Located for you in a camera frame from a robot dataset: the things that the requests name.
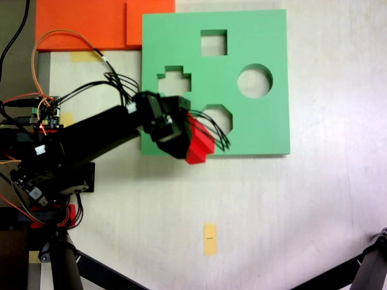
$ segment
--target orange wire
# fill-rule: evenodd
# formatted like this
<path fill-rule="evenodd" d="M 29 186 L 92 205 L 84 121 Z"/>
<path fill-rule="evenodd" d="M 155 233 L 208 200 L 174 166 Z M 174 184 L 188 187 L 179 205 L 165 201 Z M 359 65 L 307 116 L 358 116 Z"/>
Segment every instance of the orange wire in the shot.
<path fill-rule="evenodd" d="M 13 162 L 22 162 L 21 160 L 9 160 L 6 162 L 0 162 L 0 164 L 8 164 L 8 163 L 13 163 Z"/>
<path fill-rule="evenodd" d="M 26 217 L 28 217 L 29 219 L 32 219 L 34 220 L 35 222 L 38 222 L 40 223 L 38 220 L 34 219 L 32 216 L 28 215 L 26 212 L 24 212 L 23 210 L 21 210 L 20 208 L 18 208 L 17 206 L 15 206 L 13 203 L 9 202 L 5 197 L 3 197 L 3 195 L 0 195 L 0 198 L 2 198 L 7 204 L 10 204 L 12 205 L 15 209 L 17 209 L 18 211 L 20 211 L 22 214 L 24 214 Z"/>
<path fill-rule="evenodd" d="M 41 100 L 41 102 L 39 103 L 39 105 L 37 106 L 37 111 L 36 111 L 36 116 L 37 116 L 37 120 L 39 121 L 41 118 L 40 118 L 40 116 L 39 116 L 39 111 L 40 111 L 40 109 L 41 109 L 41 105 L 42 105 L 42 103 L 44 102 L 44 98 Z M 46 133 L 46 131 L 44 130 L 44 125 L 43 124 L 41 124 L 41 129 L 43 130 L 43 133 L 44 133 L 44 135 L 45 136 L 47 136 L 47 133 Z"/>
<path fill-rule="evenodd" d="M 61 222 L 60 224 L 57 224 L 57 226 L 58 226 L 58 227 L 61 227 L 61 226 L 65 225 L 65 224 L 68 222 L 69 219 L 70 219 L 70 211 L 69 211 L 69 209 L 67 208 L 66 219 L 65 219 L 63 222 Z"/>
<path fill-rule="evenodd" d="M 31 95 L 38 95 L 38 96 L 40 96 L 40 97 L 42 97 L 42 98 L 49 98 L 49 99 L 52 100 L 52 101 L 54 100 L 54 98 L 49 97 L 49 96 L 47 96 L 47 95 L 45 95 L 45 94 L 41 94 L 40 92 L 31 92 L 31 93 L 29 93 L 29 94 L 22 94 L 22 95 L 17 95 L 17 96 L 15 96 L 15 97 L 12 97 L 12 98 L 6 100 L 5 102 L 3 102 L 3 104 L 6 104 L 6 103 L 8 103 L 8 102 L 10 102 L 10 101 L 13 101 L 13 100 L 16 100 L 17 98 L 29 97 L 29 96 L 31 96 Z"/>
<path fill-rule="evenodd" d="M 60 32 L 64 32 L 64 33 L 69 33 L 69 34 L 74 34 L 76 36 L 79 36 L 80 38 L 82 38 L 85 42 L 87 42 L 90 47 L 92 49 L 95 49 L 95 46 L 85 37 L 83 36 L 82 34 L 76 32 L 76 31 L 73 31 L 73 30 L 69 30 L 69 29 L 55 29 L 55 30 L 50 30 L 48 32 L 46 32 L 45 34 L 43 34 L 38 40 L 37 42 L 35 43 L 35 46 L 32 50 L 32 56 L 31 56 L 31 70 L 32 70 L 32 78 L 35 82 L 35 86 L 37 88 L 37 91 L 40 92 L 41 94 L 43 94 L 43 90 L 42 90 L 42 87 L 40 86 L 39 84 L 39 81 L 37 80 L 37 76 L 36 76 L 36 71 L 35 71 L 35 55 L 36 55 L 36 49 L 38 47 L 38 45 L 40 44 L 40 42 L 45 38 L 47 37 L 48 35 L 50 34 L 53 34 L 53 33 L 60 33 Z"/>

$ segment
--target green shape sorter board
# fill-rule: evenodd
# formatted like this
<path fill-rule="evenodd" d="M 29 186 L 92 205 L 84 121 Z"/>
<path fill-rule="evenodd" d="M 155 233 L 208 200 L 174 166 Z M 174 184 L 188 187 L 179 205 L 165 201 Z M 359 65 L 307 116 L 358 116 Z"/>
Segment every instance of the green shape sorter board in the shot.
<path fill-rule="evenodd" d="M 201 36 L 224 34 L 226 55 L 202 56 Z M 143 15 L 142 90 L 158 91 L 158 80 L 171 68 L 191 76 L 184 97 L 191 108 L 223 105 L 232 114 L 230 150 L 216 155 L 289 154 L 287 27 L 285 10 Z M 264 69 L 272 88 L 248 98 L 239 75 Z M 145 155 L 164 155 L 149 135 L 141 138 Z"/>

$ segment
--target octagonal hole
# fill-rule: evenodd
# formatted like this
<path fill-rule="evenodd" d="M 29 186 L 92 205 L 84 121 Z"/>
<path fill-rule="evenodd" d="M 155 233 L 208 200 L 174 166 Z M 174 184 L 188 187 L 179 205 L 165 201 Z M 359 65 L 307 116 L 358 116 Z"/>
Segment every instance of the octagonal hole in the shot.
<path fill-rule="evenodd" d="M 233 124 L 232 124 L 232 113 L 223 105 L 207 105 L 203 113 L 210 116 L 216 124 L 218 124 L 219 128 L 227 135 L 231 132 Z M 213 129 L 213 125 L 210 121 L 207 121 L 203 118 L 199 119 L 200 123 L 205 126 Z"/>

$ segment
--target orange mat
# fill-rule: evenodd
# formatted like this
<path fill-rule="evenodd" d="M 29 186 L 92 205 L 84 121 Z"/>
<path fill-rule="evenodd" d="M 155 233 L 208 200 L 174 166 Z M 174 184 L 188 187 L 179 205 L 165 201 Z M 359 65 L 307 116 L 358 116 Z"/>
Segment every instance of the orange mat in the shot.
<path fill-rule="evenodd" d="M 174 13 L 175 0 L 128 0 L 126 11 L 126 17 L 128 19 L 126 26 L 126 45 L 131 50 L 140 50 L 142 44 L 143 14 Z"/>
<path fill-rule="evenodd" d="M 175 0 L 37 0 L 35 40 L 53 29 L 75 30 L 100 50 L 141 49 L 142 14 L 173 13 Z M 81 51 L 76 36 L 48 36 L 39 51 Z"/>

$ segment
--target yellow sticky note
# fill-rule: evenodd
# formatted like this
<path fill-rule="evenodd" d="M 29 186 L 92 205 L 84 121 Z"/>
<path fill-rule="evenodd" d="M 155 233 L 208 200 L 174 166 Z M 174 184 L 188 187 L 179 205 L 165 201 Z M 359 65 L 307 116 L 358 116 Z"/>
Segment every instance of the yellow sticky note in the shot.
<path fill-rule="evenodd" d="M 74 114 L 73 113 L 66 113 L 61 112 L 60 113 L 60 124 L 63 125 L 63 127 L 68 127 L 74 124 Z"/>
<path fill-rule="evenodd" d="M 30 254 L 30 261 L 29 261 L 30 264 L 40 264 L 41 263 L 41 261 L 38 258 L 39 251 L 30 251 L 29 254 Z"/>
<path fill-rule="evenodd" d="M 204 255 L 215 255 L 217 252 L 216 225 L 204 224 Z"/>
<path fill-rule="evenodd" d="M 72 51 L 70 52 L 72 62 L 101 62 L 101 57 L 95 51 Z"/>

